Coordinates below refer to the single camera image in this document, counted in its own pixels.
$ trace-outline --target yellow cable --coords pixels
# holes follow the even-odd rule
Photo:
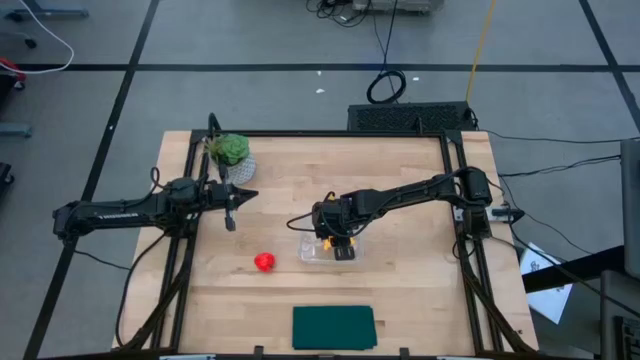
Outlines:
[[[473,89],[473,80],[476,77],[476,67],[478,66],[478,59],[482,54],[482,47],[484,46],[484,38],[489,31],[491,25],[491,16],[493,16],[493,8],[496,6],[496,0],[491,0],[491,7],[489,7],[489,13],[484,20],[484,28],[482,29],[482,35],[480,35],[480,42],[478,43],[478,49],[476,50],[476,57],[473,59],[473,66],[471,67],[471,75],[469,76],[469,84],[467,84],[467,103],[471,102],[471,90]]]

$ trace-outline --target wooden tabletop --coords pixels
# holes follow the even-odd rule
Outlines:
[[[189,137],[190,132],[165,133],[157,164],[162,182],[182,176]],[[487,134],[463,133],[463,138],[468,165],[497,183]],[[371,305],[376,320],[378,346],[366,353],[397,355],[400,347],[415,355],[474,353],[460,265],[451,254],[455,237],[448,203],[399,209],[373,222],[361,235],[364,259],[353,266],[301,262],[300,233],[285,227],[328,191],[384,190],[442,173],[437,139],[256,137],[250,147],[258,167],[241,187],[260,195],[237,212],[235,232],[225,230],[223,212],[203,215],[181,352],[251,353],[263,345],[268,354],[301,353],[291,347],[293,306],[358,304]],[[493,204],[499,205],[500,192],[492,192]],[[492,231],[512,241],[506,225],[492,224]],[[142,229],[136,257],[159,235],[157,229]],[[132,277],[123,339],[131,338],[158,301],[168,245],[167,239],[149,252]],[[265,251],[277,259],[269,274],[253,264],[254,256]],[[487,239],[485,252],[496,305],[525,342],[537,348],[515,251]],[[486,316],[478,308],[490,349]],[[172,320],[173,309],[165,329]]]

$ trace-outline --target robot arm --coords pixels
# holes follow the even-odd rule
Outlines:
[[[215,180],[175,179],[162,191],[135,200],[107,202],[74,201],[53,212],[53,233],[61,240],[99,229],[155,226],[173,236],[189,231],[189,219],[209,210],[224,209],[227,230],[235,230],[231,212],[257,191],[239,189]]]
[[[319,239],[327,239],[336,260],[355,256],[352,237],[388,211],[428,201],[447,201],[464,209],[465,233],[476,237],[491,235],[485,208],[493,201],[485,173],[474,167],[385,191],[358,190],[336,199],[330,193],[313,205],[311,221]]]

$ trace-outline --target cable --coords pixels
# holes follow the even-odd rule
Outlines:
[[[347,5],[351,3],[350,0],[333,0],[333,1],[319,0],[316,3],[315,10],[312,8],[309,8],[309,3],[311,3],[311,0],[307,0],[306,2],[305,6],[307,11],[311,13],[315,13],[318,19],[329,19],[342,27],[352,28],[360,25],[364,21],[364,19],[367,17],[369,9],[372,4],[372,0],[369,0],[367,2],[367,6],[364,8],[363,11],[358,12],[355,15],[351,15],[348,18],[341,15],[344,12],[344,9],[347,7]],[[352,21],[358,18],[359,18],[358,22],[351,24]]]
[[[580,161],[575,162],[575,163],[573,163],[571,165],[556,165],[556,166],[550,166],[550,167],[546,167],[546,168],[542,168],[542,169],[538,169],[538,170],[527,171],[527,172],[519,172],[519,173],[511,173],[511,174],[498,174],[498,176],[500,176],[502,178],[507,178],[507,177],[531,176],[531,175],[537,175],[537,174],[550,174],[550,173],[553,173],[553,172],[574,169],[574,168],[577,168],[577,167],[580,167],[580,166],[601,164],[601,163],[604,163],[604,162],[613,161],[613,160],[619,160],[619,159],[620,159],[620,155],[611,155],[611,156],[604,156],[604,157],[599,157],[599,158],[591,158],[591,159],[586,159],[586,160],[580,160]]]
[[[79,255],[84,255],[84,256],[88,256],[90,258],[92,258],[93,260],[101,263],[101,264],[105,264],[105,265],[109,265],[109,266],[113,266],[114,268],[120,269],[120,270],[131,270],[130,268],[126,267],[126,266],[120,266],[117,264],[114,264],[112,262],[106,261],[106,260],[102,260],[100,258],[98,258],[97,256],[91,255],[89,253],[86,253],[84,251],[80,251],[80,250],[73,250],[74,253],[79,254]]]
[[[138,258],[133,262],[133,265],[131,265],[131,268],[129,269],[127,278],[124,281],[124,289],[122,290],[122,297],[120,298],[120,307],[118,308],[118,317],[116,318],[116,341],[118,342],[119,346],[124,346],[124,343],[122,342],[122,338],[120,337],[120,318],[122,317],[122,311],[124,310],[124,303],[127,300],[127,291],[129,290],[129,281],[131,280],[131,275],[133,275],[133,271],[136,269],[136,266],[138,266],[138,264],[140,263],[140,260],[142,260],[142,258],[151,249],[153,249],[156,245],[158,245],[160,240],[162,240],[167,235],[167,233],[168,231],[163,232],[162,235],[160,235],[160,237],[158,237],[154,242],[151,243],[151,245],[149,245],[146,249],[144,249],[144,251],[140,253],[140,256],[138,256]]]
[[[387,52],[384,50],[384,45],[382,45],[382,40],[380,39],[380,34],[378,33],[378,22],[376,21],[376,9],[375,7],[372,6],[372,12],[371,12],[371,17],[373,18],[373,32],[376,34],[376,39],[378,40],[378,45],[380,46],[380,51],[382,51],[382,55],[385,57],[387,56]],[[389,79],[389,86],[391,86],[391,91],[395,94],[396,93],[396,89],[393,87],[393,81],[391,81],[391,77],[387,77],[387,79]]]
[[[389,53],[389,43],[391,42],[391,35],[393,33],[393,25],[395,23],[396,18],[396,10],[398,8],[398,0],[395,0],[393,3],[393,13],[391,14],[391,24],[389,25],[389,34],[387,36],[387,45],[384,49],[382,49],[382,41],[380,40],[380,36],[378,34],[378,24],[376,22],[376,17],[373,15],[373,29],[376,33],[376,37],[378,39],[378,44],[380,45],[380,49],[383,54],[382,67],[380,68],[380,72],[378,76],[373,80],[373,82],[367,88],[367,100],[371,104],[391,104],[394,102],[398,102],[398,99],[404,94],[404,91],[407,89],[407,79],[402,71],[399,70],[387,70],[387,54]],[[398,91],[395,91],[393,88],[393,82],[391,81],[391,77],[397,77],[400,79],[400,88]],[[384,99],[384,100],[376,100],[372,96],[373,88],[380,82],[380,80],[388,78],[389,84],[391,85],[391,89],[393,90],[393,94]]]
[[[550,141],[550,142],[559,142],[559,143],[568,143],[568,144],[608,144],[608,143],[616,143],[625,140],[638,140],[640,136],[626,139],[610,139],[610,140],[565,140],[565,139],[551,139],[551,138],[526,138],[520,136],[506,136],[500,135],[495,131],[487,130],[487,129],[478,129],[480,131],[488,132],[489,134],[493,134],[499,138],[503,138],[506,140],[522,140],[522,141]]]
[[[459,242],[460,242],[460,241],[458,241],[458,240],[456,240],[456,241],[454,241],[454,242],[453,242],[453,246],[451,247],[451,254],[453,255],[453,257],[454,257],[454,258],[456,258],[456,259],[458,259],[458,260],[463,260],[463,259],[464,259],[464,260],[468,260],[468,259],[471,257],[471,255],[473,255],[473,254],[476,252],[476,243],[475,243],[475,240],[473,240],[473,248],[471,249],[471,251],[470,251],[470,252],[468,252],[468,253],[467,253],[467,256],[465,256],[465,257],[459,256],[458,254],[456,254],[455,249],[456,249],[456,245],[458,245],[458,243],[459,243]]]
[[[509,187],[509,184],[507,183],[507,181],[506,181],[504,178],[502,178],[500,175],[498,175],[498,176],[502,179],[502,182],[504,183],[504,186],[507,188],[507,192],[509,193],[509,197],[511,198],[511,201],[513,202],[513,206],[515,206],[517,209],[522,210],[522,208],[521,208],[521,207],[519,207],[519,206],[516,204],[516,199],[513,197],[513,193],[511,192],[511,188]],[[593,253],[592,253],[592,252],[587,251],[587,250],[585,250],[585,249],[581,248],[580,246],[576,245],[573,241],[569,240],[569,238],[568,238],[568,237],[566,237],[566,236],[565,236],[565,235],[564,235],[560,230],[558,230],[558,229],[554,228],[553,226],[551,226],[551,225],[549,225],[549,224],[547,224],[547,223],[545,223],[545,222],[542,222],[542,221],[540,221],[540,220],[538,220],[538,219],[534,218],[533,216],[531,216],[531,214],[529,214],[529,213],[528,213],[528,212],[526,212],[526,211],[525,211],[524,213],[525,213],[525,216],[529,217],[531,220],[535,221],[536,223],[538,223],[538,224],[540,224],[540,225],[542,225],[542,226],[545,226],[545,227],[547,227],[547,228],[549,228],[549,229],[553,230],[556,234],[560,235],[560,236],[561,236],[561,237],[562,237],[562,238],[563,238],[567,243],[569,243],[569,244],[570,244],[571,246],[573,246],[574,248],[576,248],[576,249],[578,249],[578,250],[580,250],[580,251],[582,251],[582,252],[584,252],[584,253],[586,253],[586,254],[593,255]]]
[[[497,238],[497,237],[495,237],[495,236],[491,236],[491,237],[490,237],[490,239],[497,240],[497,241],[499,241],[499,242],[501,242],[501,243],[504,243],[505,245],[509,245],[510,247],[512,247],[512,248],[513,248],[514,250],[516,250],[516,251],[519,249],[519,248],[518,248],[517,246],[515,246],[513,243],[511,243],[511,242],[509,242],[509,241],[507,241],[507,240],[505,240],[505,239],[500,239],[500,238]],[[548,251],[542,251],[542,253],[547,254],[547,255],[549,255],[549,256],[553,256],[553,258],[560,260],[560,262],[563,262],[563,263],[564,263],[564,262],[568,262],[568,260],[567,260],[567,259],[561,258],[561,257],[560,257],[560,256],[558,256],[558,255],[551,254],[551,253],[549,253]]]
[[[514,200],[514,198],[513,198],[513,193],[511,192],[511,189],[509,188],[509,184],[507,184],[507,182],[506,182],[504,179],[502,179],[502,181],[504,182],[504,184],[505,184],[505,186],[506,186],[506,188],[507,188],[507,192],[509,193],[509,196],[511,197],[511,201],[513,201],[513,205],[514,205],[516,208],[521,209],[521,208],[519,208],[519,207],[516,205],[516,202],[515,202],[515,200]],[[511,211],[511,204],[509,204],[509,202],[507,202],[507,201],[505,201],[505,204],[507,205],[507,218],[511,218],[511,213],[510,213],[510,211]],[[540,257],[542,257],[543,259],[547,260],[547,261],[551,264],[551,266],[555,267],[558,271],[560,271],[561,273],[563,273],[566,277],[570,278],[571,280],[573,280],[573,281],[574,281],[574,282],[576,282],[576,283],[580,283],[580,284],[582,284],[583,286],[585,286],[585,287],[586,287],[586,288],[588,288],[589,290],[591,290],[591,291],[593,291],[594,293],[596,293],[596,294],[597,294],[598,296],[600,296],[601,298],[604,298],[604,299],[606,299],[606,300],[610,301],[611,303],[613,303],[613,304],[615,304],[615,305],[617,305],[617,306],[621,307],[622,309],[624,309],[624,310],[628,311],[629,313],[633,314],[634,316],[637,316],[637,317],[639,317],[639,318],[640,318],[640,312],[637,312],[637,311],[635,311],[635,310],[631,309],[630,307],[628,307],[627,305],[625,305],[625,304],[621,303],[620,301],[618,301],[618,300],[616,300],[616,299],[614,299],[614,298],[612,298],[612,297],[610,297],[610,296],[608,296],[608,295],[605,295],[605,294],[601,293],[598,289],[596,289],[596,288],[594,288],[593,286],[589,285],[586,281],[584,281],[584,280],[580,279],[578,276],[574,275],[574,274],[573,274],[573,273],[571,273],[570,271],[567,271],[567,270],[565,270],[564,268],[562,268],[561,266],[559,266],[558,264],[556,264],[552,259],[550,259],[550,258],[549,258],[549,257],[547,257],[546,255],[553,256],[553,257],[555,257],[555,258],[557,258],[557,259],[560,259],[560,260],[564,260],[564,259],[562,259],[562,258],[560,258],[560,257],[558,257],[558,256],[555,256],[555,255],[551,255],[551,254],[546,253],[546,252],[544,252],[544,251],[540,251],[540,250],[534,249],[534,248],[532,248],[531,246],[529,246],[529,244],[527,244],[527,243],[526,243],[526,242],[524,242],[522,239],[520,239],[520,236],[518,236],[518,234],[516,233],[516,231],[513,229],[513,222],[512,222],[512,221],[509,221],[507,224],[509,225],[509,229],[511,230],[511,233],[513,234],[513,238],[514,238],[517,242],[519,242],[520,244],[522,244],[523,246],[525,246],[527,249],[529,249],[529,250],[533,251],[534,253],[538,254],[538,256],[540,256]],[[542,224],[543,224],[543,225],[545,225],[545,226],[548,226],[548,227],[552,228],[553,230],[555,230],[556,232],[558,232],[559,234],[561,234],[561,235],[562,235],[562,233],[560,233],[557,229],[555,229],[555,228],[551,227],[550,225],[548,225],[548,224],[544,224],[544,223],[542,223]],[[506,241],[506,240],[499,239],[499,238],[495,238],[495,237],[493,237],[493,238],[494,238],[494,239],[496,239],[496,240],[502,241],[502,242],[504,242],[504,243],[506,243],[506,244],[509,244],[510,246],[514,246],[513,244],[510,244],[510,243],[509,243],[508,241]]]
[[[493,16],[493,9],[496,7],[496,0],[491,0],[491,7],[489,7],[489,13],[484,20],[484,27],[482,28],[482,34],[480,35],[480,42],[478,43],[478,49],[476,50],[476,56],[473,59],[473,66],[471,67],[471,75],[469,76],[469,83],[467,84],[467,96],[465,97],[467,103],[471,102],[471,91],[473,90],[473,81],[476,77],[476,67],[478,66],[478,60],[480,54],[482,54],[482,47],[484,46],[484,38],[487,36],[489,26],[491,25],[491,17]]]
[[[564,268],[562,268],[561,266],[559,266],[558,264],[556,264],[555,262],[553,262],[552,259],[548,258],[543,252],[538,251],[534,248],[532,248],[531,246],[529,246],[529,244],[525,243],[524,241],[522,241],[520,239],[520,237],[513,231],[513,227],[512,227],[512,223],[509,223],[509,227],[511,228],[511,232],[513,233],[513,237],[516,239],[516,241],[518,241],[519,243],[521,243],[522,245],[524,245],[527,249],[533,251],[534,253],[538,254],[539,256],[541,256],[543,259],[547,260],[553,267],[556,268],[556,270],[560,271],[561,273],[563,273],[566,277],[570,278],[571,280],[582,284],[583,286],[585,286],[587,289],[593,291],[594,293],[596,293],[598,296],[603,297],[605,299],[607,299],[608,301],[610,301],[611,303],[621,307],[622,309],[628,311],[629,313],[633,314],[636,317],[640,318],[640,312],[635,311],[633,309],[631,309],[630,307],[628,307],[627,305],[621,303],[620,301],[605,295],[603,293],[601,293],[598,289],[594,288],[593,286],[589,285],[586,281],[580,279],[579,277],[577,277],[576,275],[574,275],[573,273],[565,270]]]
[[[31,75],[47,74],[47,73],[62,71],[64,69],[66,69],[67,67],[69,67],[69,65],[71,65],[71,62],[73,61],[73,57],[75,56],[75,52],[73,51],[73,48],[71,47],[71,45],[67,44],[64,40],[60,39],[56,34],[51,32],[51,30],[47,29],[46,26],[42,25],[40,20],[38,20],[38,18],[35,16],[33,11],[31,11],[29,6],[27,4],[25,4],[25,2],[23,0],[18,0],[18,1],[20,1],[22,6],[24,6],[24,8],[27,10],[27,12],[29,12],[29,14],[33,17],[33,20],[38,25],[40,25],[42,30],[46,31],[49,35],[51,35],[54,39],[58,40],[60,43],[62,43],[62,45],[66,46],[67,49],[69,49],[69,51],[71,51],[71,56],[69,56],[69,60],[67,61],[67,63],[62,65],[61,67],[53,68],[53,69],[40,70],[40,71],[22,71],[22,70],[12,69],[12,68],[10,68],[10,67],[6,66],[5,64],[2,64],[2,63],[0,63],[0,66],[5,68],[6,70],[14,72],[14,73],[27,74],[27,75],[30,75],[30,74]]]

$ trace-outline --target green towel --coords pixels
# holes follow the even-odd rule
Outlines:
[[[370,306],[296,306],[296,350],[365,350],[378,345]]]

